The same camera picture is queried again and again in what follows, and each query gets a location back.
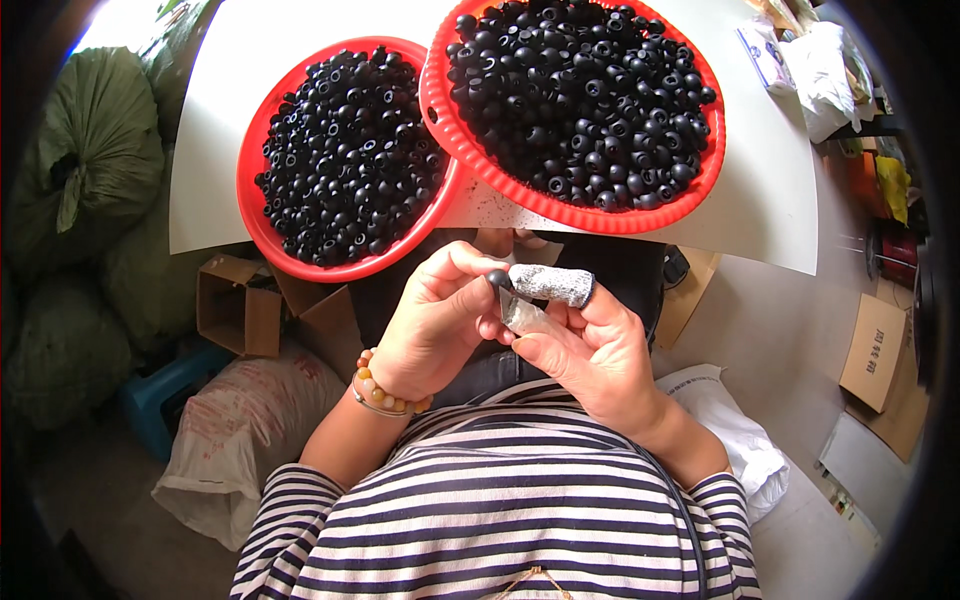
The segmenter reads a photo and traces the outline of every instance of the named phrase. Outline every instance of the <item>white plastic bag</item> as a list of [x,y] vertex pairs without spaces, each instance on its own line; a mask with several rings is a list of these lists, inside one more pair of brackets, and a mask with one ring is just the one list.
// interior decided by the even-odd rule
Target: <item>white plastic bag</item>
[[[797,86],[810,141],[819,144],[847,123],[859,132],[860,121],[874,120],[873,78],[843,27],[826,21],[813,23],[808,34],[782,43],[780,51]],[[853,102],[845,59],[870,96],[866,104]]]
[[346,388],[319,358],[287,341],[278,358],[233,361],[187,401],[154,500],[238,550],[267,476],[299,458]]
[[790,466],[763,427],[740,412],[720,381],[720,371],[713,365],[698,365],[661,377],[656,385],[720,438],[733,476],[747,494],[747,521],[753,525],[786,493]]

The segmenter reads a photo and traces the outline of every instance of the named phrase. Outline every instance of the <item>red object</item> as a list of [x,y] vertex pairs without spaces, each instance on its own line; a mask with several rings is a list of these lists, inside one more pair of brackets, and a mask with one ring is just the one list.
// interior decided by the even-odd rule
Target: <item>red object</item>
[[880,275],[913,289],[917,274],[917,235],[893,219],[874,219],[867,229],[868,275]]
[[[623,4],[636,9],[637,14],[647,18],[658,18],[666,25],[665,36],[686,42],[695,53],[694,63],[700,68],[704,85],[716,90],[717,100],[703,107],[707,124],[710,126],[708,147],[700,154],[702,173],[694,179],[690,187],[677,196],[671,204],[665,204],[656,210],[629,210],[625,212],[604,212],[599,208],[586,208],[565,204],[552,196],[542,194],[525,183],[502,171],[476,141],[476,136],[467,129],[460,119],[457,105],[450,98],[453,86],[446,77],[450,68],[445,48],[448,44],[460,41],[454,31],[457,16],[473,14],[479,17],[487,6],[495,5],[495,0],[464,0],[446,16],[440,30],[433,38],[427,53],[426,65],[420,77],[420,110],[423,111],[427,128],[434,138],[451,156],[476,171],[477,175],[515,203],[553,221],[571,227],[596,233],[627,234],[642,233],[659,229],[681,220],[690,214],[707,196],[720,175],[726,149],[727,132],[724,127],[723,96],[720,86],[709,65],[696,47],[683,34],[670,25],[663,17],[637,0],[623,0]],[[612,3],[601,3],[612,6]]]
[[451,159],[446,167],[444,184],[437,192],[437,197],[402,240],[394,242],[379,256],[367,256],[358,262],[339,267],[308,265],[288,255],[280,246],[283,236],[270,227],[270,220],[263,216],[263,192],[253,183],[253,178],[270,166],[263,156],[263,140],[267,138],[271,115],[276,113],[277,107],[283,102],[283,94],[295,91],[297,86],[303,83],[308,64],[326,60],[343,48],[347,48],[350,52],[372,52],[380,44],[387,46],[388,51],[397,51],[402,54],[405,60],[410,61],[417,68],[418,74],[421,72],[426,58],[426,49],[412,41],[398,37],[358,37],[337,42],[323,48],[291,69],[267,94],[244,135],[243,144],[240,146],[240,157],[237,158],[237,202],[240,204],[240,216],[243,217],[247,231],[263,255],[285,273],[294,277],[322,282],[353,281],[389,267],[423,241],[453,202],[460,186],[464,169],[460,163]]

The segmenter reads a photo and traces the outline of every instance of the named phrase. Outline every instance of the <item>striped shirt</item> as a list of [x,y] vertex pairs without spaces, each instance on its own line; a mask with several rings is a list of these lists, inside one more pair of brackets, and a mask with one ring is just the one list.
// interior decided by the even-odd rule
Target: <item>striped shirt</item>
[[[506,600],[560,598],[557,586],[575,599],[695,599],[673,498],[552,380],[520,384],[416,417],[348,492],[313,468],[278,468],[230,597],[494,598],[514,584]],[[740,484],[717,473],[684,501],[709,596],[759,598]]]

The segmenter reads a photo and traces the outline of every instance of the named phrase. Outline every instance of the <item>fingernail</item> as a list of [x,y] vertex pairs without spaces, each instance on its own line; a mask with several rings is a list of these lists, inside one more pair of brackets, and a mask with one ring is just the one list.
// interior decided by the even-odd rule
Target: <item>fingernail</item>
[[533,363],[540,358],[540,342],[528,337],[516,338],[510,348],[519,354],[522,358]]

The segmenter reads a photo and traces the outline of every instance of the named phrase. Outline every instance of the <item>left hand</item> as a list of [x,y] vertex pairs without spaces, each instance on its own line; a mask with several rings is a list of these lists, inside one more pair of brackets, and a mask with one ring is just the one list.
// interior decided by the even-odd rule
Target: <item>left hand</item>
[[495,314],[484,275],[510,266],[453,242],[421,263],[370,361],[387,394],[417,401],[436,394],[460,372],[482,339],[509,345],[514,335]]

